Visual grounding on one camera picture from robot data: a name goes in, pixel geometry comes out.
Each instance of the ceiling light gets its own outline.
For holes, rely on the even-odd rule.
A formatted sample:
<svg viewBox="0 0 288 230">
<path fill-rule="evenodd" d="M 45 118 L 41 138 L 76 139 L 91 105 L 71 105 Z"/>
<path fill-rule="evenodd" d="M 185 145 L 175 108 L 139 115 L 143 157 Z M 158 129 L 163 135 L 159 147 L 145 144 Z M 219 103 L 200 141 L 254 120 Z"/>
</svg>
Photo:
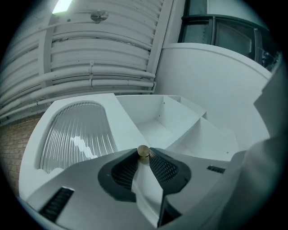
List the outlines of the ceiling light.
<svg viewBox="0 0 288 230">
<path fill-rule="evenodd" d="M 72 0 L 59 0 L 52 13 L 60 13 L 68 10 Z"/>
</svg>

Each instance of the white pipe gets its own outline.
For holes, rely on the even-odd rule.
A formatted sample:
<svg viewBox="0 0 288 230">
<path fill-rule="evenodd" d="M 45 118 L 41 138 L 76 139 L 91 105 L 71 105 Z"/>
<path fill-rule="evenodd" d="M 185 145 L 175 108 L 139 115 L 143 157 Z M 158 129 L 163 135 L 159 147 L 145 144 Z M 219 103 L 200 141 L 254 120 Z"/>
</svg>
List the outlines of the white pipe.
<svg viewBox="0 0 288 230">
<path fill-rule="evenodd" d="M 13 87 L 11 90 L 6 92 L 0 97 L 0 104 L 13 97 L 14 95 L 22 92 L 27 88 L 31 88 L 35 85 L 39 85 L 41 82 L 47 80 L 55 80 L 65 76 L 77 76 L 77 75 L 89 75 L 89 66 L 82 67 L 72 67 L 64 70 L 54 71 L 50 73 L 43 74 L 41 76 L 35 77 L 33 79 L 27 80 L 18 86 Z M 149 72 L 131 70 L 123 67 L 107 67 L 107 66 L 93 66 L 92 67 L 93 75 L 129 75 L 129 76 L 137 76 L 148 79 L 155 78 L 155 74 L 151 74 Z"/>
<path fill-rule="evenodd" d="M 154 90 L 106 90 L 106 91 L 97 91 L 97 92 L 86 92 L 86 93 L 76 93 L 76 94 L 69 94 L 69 95 L 65 95 L 65 96 L 60 96 L 60 97 L 54 97 L 54 98 L 49 98 L 43 101 L 39 101 L 39 102 L 34 102 L 31 103 L 29 105 L 23 106 L 21 108 L 15 109 L 11 112 L 8 112 L 2 116 L 0 116 L 0 119 L 10 116 L 14 113 L 18 113 L 21 112 L 25 109 L 29 109 L 35 106 L 39 106 L 39 105 L 43 105 L 46 104 L 48 102 L 54 102 L 57 100 L 61 100 L 61 99 L 65 99 L 65 98 L 70 98 L 70 97 L 78 97 L 78 96 L 85 96 L 85 95 L 91 95 L 91 94 L 101 94 L 101 93 L 153 93 Z"/>
<path fill-rule="evenodd" d="M 39 89 L 34 91 L 24 97 L 20 97 L 15 101 L 9 103 L 0 110 L 0 115 L 9 111 L 10 109 L 25 103 L 26 101 L 40 98 L 44 95 L 51 93 L 58 93 L 63 90 L 80 88 L 80 87 L 91 87 L 91 86 L 139 86 L 139 87 L 153 87 L 153 82 L 141 82 L 134 80 L 81 80 L 81 81 L 72 81 L 66 82 L 58 85 L 49 86 L 46 88 Z"/>
</svg>

